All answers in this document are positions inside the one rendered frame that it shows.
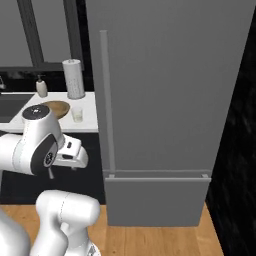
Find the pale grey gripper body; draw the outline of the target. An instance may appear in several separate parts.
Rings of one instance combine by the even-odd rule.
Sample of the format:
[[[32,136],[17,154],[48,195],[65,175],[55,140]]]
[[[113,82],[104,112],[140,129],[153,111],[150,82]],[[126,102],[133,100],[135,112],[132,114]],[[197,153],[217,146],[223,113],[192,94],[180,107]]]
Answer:
[[[72,151],[71,149],[59,150],[54,165],[71,168],[85,168],[88,165],[87,152],[83,147],[75,151]]]

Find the glass of lemonade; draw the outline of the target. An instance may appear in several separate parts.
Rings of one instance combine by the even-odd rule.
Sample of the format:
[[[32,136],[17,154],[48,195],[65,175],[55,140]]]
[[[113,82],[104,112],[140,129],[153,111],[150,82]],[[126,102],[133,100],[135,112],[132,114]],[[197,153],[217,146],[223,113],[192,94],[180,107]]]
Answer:
[[[76,123],[83,121],[83,109],[81,107],[73,107],[71,109],[73,120]]]

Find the wooden bowl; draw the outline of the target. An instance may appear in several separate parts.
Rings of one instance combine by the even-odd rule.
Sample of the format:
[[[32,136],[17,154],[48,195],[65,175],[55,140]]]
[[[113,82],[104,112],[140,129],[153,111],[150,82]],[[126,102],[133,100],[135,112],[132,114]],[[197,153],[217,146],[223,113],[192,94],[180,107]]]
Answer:
[[[48,106],[57,119],[63,118],[70,110],[70,105],[64,101],[46,101],[43,105]]]

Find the grey fridge drawer front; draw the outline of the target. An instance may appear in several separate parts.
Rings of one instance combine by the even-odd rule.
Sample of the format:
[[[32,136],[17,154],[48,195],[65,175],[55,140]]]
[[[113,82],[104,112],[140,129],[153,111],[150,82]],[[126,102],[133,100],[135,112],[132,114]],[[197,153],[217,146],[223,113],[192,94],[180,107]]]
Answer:
[[[106,178],[111,226],[198,226],[211,179]]]

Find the grey fridge door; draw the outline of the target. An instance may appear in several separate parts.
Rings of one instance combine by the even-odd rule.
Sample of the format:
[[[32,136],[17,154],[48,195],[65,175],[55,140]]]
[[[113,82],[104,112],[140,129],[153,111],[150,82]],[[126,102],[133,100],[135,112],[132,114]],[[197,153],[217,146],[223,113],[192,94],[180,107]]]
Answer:
[[[108,32],[117,170],[212,169],[256,0],[86,0],[102,166]]]

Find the black base cupboard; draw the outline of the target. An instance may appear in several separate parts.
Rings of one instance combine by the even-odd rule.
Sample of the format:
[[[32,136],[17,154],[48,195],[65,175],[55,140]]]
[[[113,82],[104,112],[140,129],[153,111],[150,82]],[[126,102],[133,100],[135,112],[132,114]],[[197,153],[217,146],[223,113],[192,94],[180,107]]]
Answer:
[[[91,196],[105,204],[105,192],[97,133],[69,133],[80,139],[89,157],[86,168],[72,170],[68,167],[53,166],[53,179],[48,174],[40,176],[24,175],[4,171],[0,193],[0,203],[8,205],[34,204],[44,190],[62,190]]]

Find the dark sink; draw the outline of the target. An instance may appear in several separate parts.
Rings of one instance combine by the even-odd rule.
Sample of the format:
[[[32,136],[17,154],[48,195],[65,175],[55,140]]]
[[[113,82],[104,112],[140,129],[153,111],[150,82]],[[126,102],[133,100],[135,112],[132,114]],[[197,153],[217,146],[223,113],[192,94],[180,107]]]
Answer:
[[[0,123],[9,123],[33,97],[33,94],[1,94]]]

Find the beige soap dispenser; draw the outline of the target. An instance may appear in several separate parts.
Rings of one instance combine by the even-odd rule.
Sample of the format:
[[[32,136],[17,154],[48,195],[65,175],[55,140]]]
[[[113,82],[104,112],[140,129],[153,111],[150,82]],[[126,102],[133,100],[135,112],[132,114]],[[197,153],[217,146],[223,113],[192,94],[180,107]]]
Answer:
[[[37,76],[36,90],[37,90],[38,95],[41,98],[44,98],[44,97],[48,96],[47,85],[46,85],[45,81],[42,79],[41,75]]]

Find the white paper towel roll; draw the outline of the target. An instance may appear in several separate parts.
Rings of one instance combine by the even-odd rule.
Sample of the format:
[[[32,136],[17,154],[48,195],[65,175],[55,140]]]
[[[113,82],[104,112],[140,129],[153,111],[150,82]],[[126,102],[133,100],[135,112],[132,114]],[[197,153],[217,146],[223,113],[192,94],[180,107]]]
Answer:
[[[68,59],[62,62],[67,96],[69,99],[78,100],[85,96],[81,61]]]

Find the dark framed window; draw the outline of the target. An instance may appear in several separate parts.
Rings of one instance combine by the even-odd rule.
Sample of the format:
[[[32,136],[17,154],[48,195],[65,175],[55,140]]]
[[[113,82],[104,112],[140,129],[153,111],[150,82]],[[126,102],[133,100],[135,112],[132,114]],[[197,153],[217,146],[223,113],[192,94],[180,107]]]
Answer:
[[[76,0],[0,0],[0,71],[61,71],[83,61]]]

